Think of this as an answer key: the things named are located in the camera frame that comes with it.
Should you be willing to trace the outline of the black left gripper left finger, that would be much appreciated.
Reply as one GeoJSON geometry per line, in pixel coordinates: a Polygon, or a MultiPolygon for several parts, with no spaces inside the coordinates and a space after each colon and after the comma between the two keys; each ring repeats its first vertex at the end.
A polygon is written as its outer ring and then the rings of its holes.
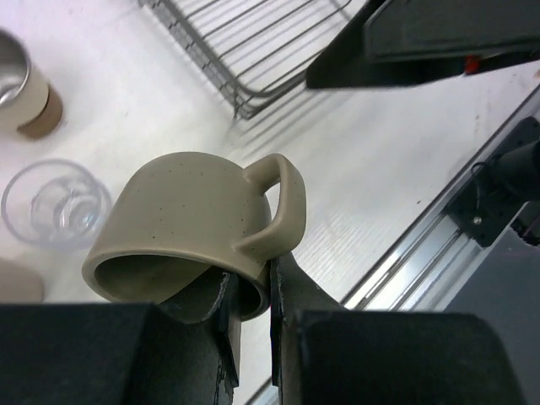
{"type": "Polygon", "coordinates": [[[206,271],[160,305],[3,305],[4,404],[230,404],[239,280],[206,271]]]}

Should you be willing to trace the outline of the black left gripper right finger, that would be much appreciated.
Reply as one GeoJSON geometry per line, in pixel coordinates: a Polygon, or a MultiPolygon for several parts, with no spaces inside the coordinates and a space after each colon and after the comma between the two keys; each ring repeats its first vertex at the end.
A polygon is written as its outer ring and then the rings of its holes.
{"type": "Polygon", "coordinates": [[[349,310],[291,254],[273,260],[272,380],[282,404],[523,404],[484,320],[445,312],[349,310]]]}

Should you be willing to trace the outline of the olive ceramic cup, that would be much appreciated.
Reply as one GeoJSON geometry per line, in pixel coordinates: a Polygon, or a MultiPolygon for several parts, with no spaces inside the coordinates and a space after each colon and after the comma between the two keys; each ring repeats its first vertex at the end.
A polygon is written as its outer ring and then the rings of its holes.
{"type": "Polygon", "coordinates": [[[106,300],[161,303],[217,268],[239,277],[249,321],[269,306],[271,261],[305,227],[305,183],[283,155],[241,167],[213,154],[167,154],[125,185],[82,275],[106,300]]]}

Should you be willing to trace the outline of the beige plastic tumbler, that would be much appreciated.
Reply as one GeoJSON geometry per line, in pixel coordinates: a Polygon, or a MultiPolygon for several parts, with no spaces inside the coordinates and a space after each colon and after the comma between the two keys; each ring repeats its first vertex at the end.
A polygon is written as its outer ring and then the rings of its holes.
{"type": "Polygon", "coordinates": [[[2,304],[40,303],[44,284],[39,273],[16,262],[1,259],[0,301],[2,304]]]}

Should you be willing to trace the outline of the clear glass cup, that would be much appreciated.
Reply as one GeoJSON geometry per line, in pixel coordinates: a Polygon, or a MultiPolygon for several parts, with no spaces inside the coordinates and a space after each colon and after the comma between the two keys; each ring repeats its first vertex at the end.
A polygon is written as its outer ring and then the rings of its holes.
{"type": "Polygon", "coordinates": [[[105,185],[85,167],[45,159],[25,166],[8,182],[1,218],[21,242],[71,251],[92,245],[112,205],[105,185]]]}

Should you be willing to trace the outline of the steel cup with brown band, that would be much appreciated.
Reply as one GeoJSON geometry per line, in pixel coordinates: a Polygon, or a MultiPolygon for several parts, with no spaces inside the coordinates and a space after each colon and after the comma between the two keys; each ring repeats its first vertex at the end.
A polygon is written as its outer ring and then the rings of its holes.
{"type": "Polygon", "coordinates": [[[1,130],[40,139],[62,115],[62,99],[50,81],[18,38],[1,30],[1,130]]]}

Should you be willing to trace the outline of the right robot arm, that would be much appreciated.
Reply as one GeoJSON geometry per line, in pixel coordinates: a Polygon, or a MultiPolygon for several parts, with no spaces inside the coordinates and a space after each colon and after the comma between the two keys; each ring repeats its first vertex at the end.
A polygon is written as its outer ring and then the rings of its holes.
{"type": "Polygon", "coordinates": [[[305,73],[309,89],[384,89],[539,59],[539,3],[368,1],[305,73]]]}

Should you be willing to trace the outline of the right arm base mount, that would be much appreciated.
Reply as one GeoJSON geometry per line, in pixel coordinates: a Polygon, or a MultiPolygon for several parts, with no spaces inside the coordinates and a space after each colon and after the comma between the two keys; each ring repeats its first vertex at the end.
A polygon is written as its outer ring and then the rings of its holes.
{"type": "Polygon", "coordinates": [[[539,199],[539,121],[529,116],[471,168],[471,178],[446,205],[461,231],[487,247],[521,207],[539,199]]]}

